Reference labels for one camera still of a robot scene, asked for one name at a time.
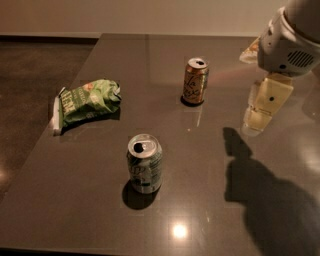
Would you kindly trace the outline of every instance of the dark floor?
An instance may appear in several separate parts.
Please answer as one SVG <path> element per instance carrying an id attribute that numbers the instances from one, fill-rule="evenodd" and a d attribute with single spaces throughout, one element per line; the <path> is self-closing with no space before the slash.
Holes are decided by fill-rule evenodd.
<path id="1" fill-rule="evenodd" d="M 0 202 L 51 119 L 54 97 L 73 82 L 94 44 L 0 38 Z"/>

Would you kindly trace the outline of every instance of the aluminum can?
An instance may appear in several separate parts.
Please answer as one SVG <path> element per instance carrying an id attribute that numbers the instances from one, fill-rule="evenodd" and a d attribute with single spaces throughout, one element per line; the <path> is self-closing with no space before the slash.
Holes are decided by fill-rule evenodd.
<path id="1" fill-rule="evenodd" d="M 128 144 L 127 152 L 130 180 L 133 188 L 150 194 L 162 183 L 162 148 L 158 140 L 149 134 L 139 134 Z"/>
<path id="2" fill-rule="evenodd" d="M 209 62 L 201 57 L 188 61 L 184 76 L 181 101 L 189 106 L 198 106 L 204 102 L 204 93 L 209 76 Z"/>

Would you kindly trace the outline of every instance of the white robot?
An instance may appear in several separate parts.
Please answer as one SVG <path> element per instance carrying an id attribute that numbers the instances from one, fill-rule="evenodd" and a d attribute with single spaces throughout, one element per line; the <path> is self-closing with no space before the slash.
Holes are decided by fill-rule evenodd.
<path id="1" fill-rule="evenodd" d="M 260 134 L 290 96 L 292 79 L 320 63 L 320 0 L 289 0 L 240 60 L 268 71 L 251 89 L 242 132 Z"/>

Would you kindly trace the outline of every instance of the silver can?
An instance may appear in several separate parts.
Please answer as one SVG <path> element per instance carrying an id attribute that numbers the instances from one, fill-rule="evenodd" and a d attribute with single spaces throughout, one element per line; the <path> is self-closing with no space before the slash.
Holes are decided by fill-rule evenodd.
<path id="1" fill-rule="evenodd" d="M 198 106 L 204 102 L 209 76 L 209 62 L 195 57 L 188 61 L 184 76 L 181 101 L 189 106 Z"/>
<path id="2" fill-rule="evenodd" d="M 131 184 L 136 191 L 150 194 L 160 188 L 162 148 L 155 137 L 149 134 L 133 137 L 128 144 L 127 160 Z"/>

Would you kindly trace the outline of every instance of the table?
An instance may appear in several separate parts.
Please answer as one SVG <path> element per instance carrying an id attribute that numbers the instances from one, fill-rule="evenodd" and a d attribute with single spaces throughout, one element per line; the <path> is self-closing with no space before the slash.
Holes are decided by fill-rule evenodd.
<path id="1" fill-rule="evenodd" d="M 320 72 L 264 133 L 240 132 L 250 87 L 265 72 L 238 61 L 253 38 L 104 34 L 71 88 L 108 78 L 121 111 L 43 132 L 0 205 L 0 247 L 106 255 L 317 255 Z M 187 60 L 206 56 L 205 102 L 180 102 Z M 163 148 L 163 183 L 133 191 L 127 144 Z"/>

